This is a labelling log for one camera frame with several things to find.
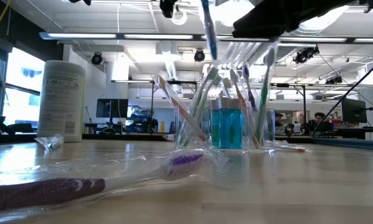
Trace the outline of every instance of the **laboratory room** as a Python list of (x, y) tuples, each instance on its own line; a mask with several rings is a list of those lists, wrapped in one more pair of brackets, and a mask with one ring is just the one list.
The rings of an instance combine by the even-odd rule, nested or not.
[(373, 223), (373, 1), (0, 0), (0, 223), (148, 222)]

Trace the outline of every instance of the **window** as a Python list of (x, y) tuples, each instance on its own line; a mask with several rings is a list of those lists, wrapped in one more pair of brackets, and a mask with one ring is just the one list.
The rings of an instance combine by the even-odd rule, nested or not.
[(30, 123), (37, 128), (39, 120), (40, 96), (6, 88), (8, 100), (4, 100), (3, 116), (5, 124)]
[(13, 48), (12, 53), (8, 55), (6, 82), (41, 91), (43, 70), (44, 61)]

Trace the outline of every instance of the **blue liquid bottle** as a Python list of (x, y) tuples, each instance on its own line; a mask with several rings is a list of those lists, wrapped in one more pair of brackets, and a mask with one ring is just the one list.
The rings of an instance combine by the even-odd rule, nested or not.
[(240, 99), (221, 99), (220, 148), (242, 148), (242, 105)]
[(217, 100), (210, 100), (211, 110), (211, 147), (219, 149), (219, 107)]

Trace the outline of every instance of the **computer monitor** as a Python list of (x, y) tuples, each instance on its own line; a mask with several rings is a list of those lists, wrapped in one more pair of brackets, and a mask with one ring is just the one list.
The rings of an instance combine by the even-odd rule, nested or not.
[(97, 118), (126, 118), (129, 100), (127, 99), (98, 99)]
[(348, 123), (367, 123), (366, 102), (343, 99), (341, 102), (343, 121)]

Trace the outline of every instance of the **table surface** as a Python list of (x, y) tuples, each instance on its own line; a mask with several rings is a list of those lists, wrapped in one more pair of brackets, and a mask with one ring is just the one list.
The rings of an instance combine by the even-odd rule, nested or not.
[[(233, 153), (233, 166), (216, 178), (152, 184), (81, 210), (16, 222), (372, 224), (373, 151), (307, 146), (311, 152)], [(172, 147), (170, 142), (84, 140), (45, 154), (35, 143), (3, 145), (0, 171), (112, 153), (149, 157)]]

